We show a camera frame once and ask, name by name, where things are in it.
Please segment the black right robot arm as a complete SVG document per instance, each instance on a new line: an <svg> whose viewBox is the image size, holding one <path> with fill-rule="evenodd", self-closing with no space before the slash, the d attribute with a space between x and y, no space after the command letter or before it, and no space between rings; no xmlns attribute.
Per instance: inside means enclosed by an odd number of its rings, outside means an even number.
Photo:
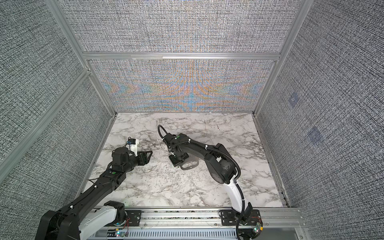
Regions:
<svg viewBox="0 0 384 240"><path fill-rule="evenodd" d="M245 198L239 185L241 169L222 144L207 145L197 142L185 134L172 135L167 133L161 136L169 150L169 158L174 167L184 171L191 170L203 160L210 176L223 185L230 200L232 209L238 215L241 222L248 220L253 206Z"/></svg>

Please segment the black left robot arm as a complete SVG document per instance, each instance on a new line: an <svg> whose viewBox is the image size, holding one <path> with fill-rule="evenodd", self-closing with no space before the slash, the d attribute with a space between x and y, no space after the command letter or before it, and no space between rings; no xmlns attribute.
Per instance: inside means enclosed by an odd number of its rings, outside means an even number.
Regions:
<svg viewBox="0 0 384 240"><path fill-rule="evenodd" d="M126 179L128 172L149 163L153 151L138 152L126 147L112 151L112 161L96 182L75 200L58 211L47 211L41 218L36 240L80 240L85 231L81 222L107 195Z"/></svg>

